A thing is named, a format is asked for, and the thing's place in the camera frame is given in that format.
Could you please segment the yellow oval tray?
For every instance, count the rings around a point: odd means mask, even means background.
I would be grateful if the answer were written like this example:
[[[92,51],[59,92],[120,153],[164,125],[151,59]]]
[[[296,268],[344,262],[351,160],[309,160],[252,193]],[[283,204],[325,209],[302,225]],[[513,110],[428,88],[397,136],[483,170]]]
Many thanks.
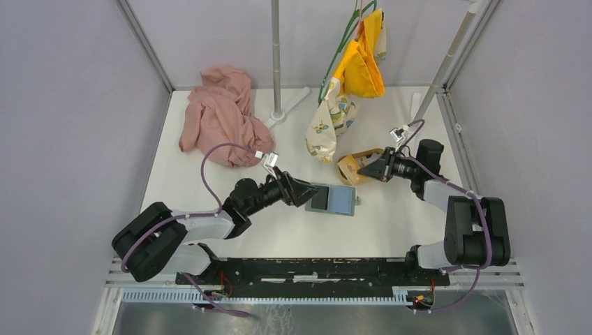
[[[369,181],[370,178],[359,174],[358,170],[374,162],[383,152],[383,149],[375,148],[342,156],[336,164],[339,179],[347,186],[356,186]]]

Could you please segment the black credit card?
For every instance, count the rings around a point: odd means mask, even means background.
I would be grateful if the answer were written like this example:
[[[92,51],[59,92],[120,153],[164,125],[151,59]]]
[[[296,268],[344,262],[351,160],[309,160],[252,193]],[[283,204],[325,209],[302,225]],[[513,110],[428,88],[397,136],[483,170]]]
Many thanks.
[[[317,193],[311,198],[310,207],[317,210],[327,210],[329,190],[328,186],[316,186]]]

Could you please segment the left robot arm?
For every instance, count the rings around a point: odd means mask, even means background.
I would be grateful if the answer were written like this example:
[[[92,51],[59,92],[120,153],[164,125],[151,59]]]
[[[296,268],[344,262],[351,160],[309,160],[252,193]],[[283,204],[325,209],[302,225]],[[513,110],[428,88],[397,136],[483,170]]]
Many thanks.
[[[219,277],[219,265],[206,246],[191,246],[192,241],[234,239],[251,227],[251,215],[279,201],[301,207],[318,191],[318,186],[274,168],[263,184],[240,179],[214,211],[173,211],[154,202],[115,235],[111,246],[121,258],[121,270],[138,283],[164,271],[189,273],[211,284]]]

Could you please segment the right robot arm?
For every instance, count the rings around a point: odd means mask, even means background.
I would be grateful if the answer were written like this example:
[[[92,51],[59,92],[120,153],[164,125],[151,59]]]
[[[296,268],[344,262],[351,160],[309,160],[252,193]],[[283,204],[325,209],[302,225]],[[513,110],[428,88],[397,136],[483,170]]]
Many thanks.
[[[484,269],[506,266],[511,257],[505,204],[500,198],[482,197],[440,175],[444,146],[421,140],[415,156],[404,156],[393,147],[357,173],[387,182],[393,177],[410,180],[410,189],[422,201],[445,214],[442,241],[413,246],[406,255],[404,278],[424,283],[432,269]]]

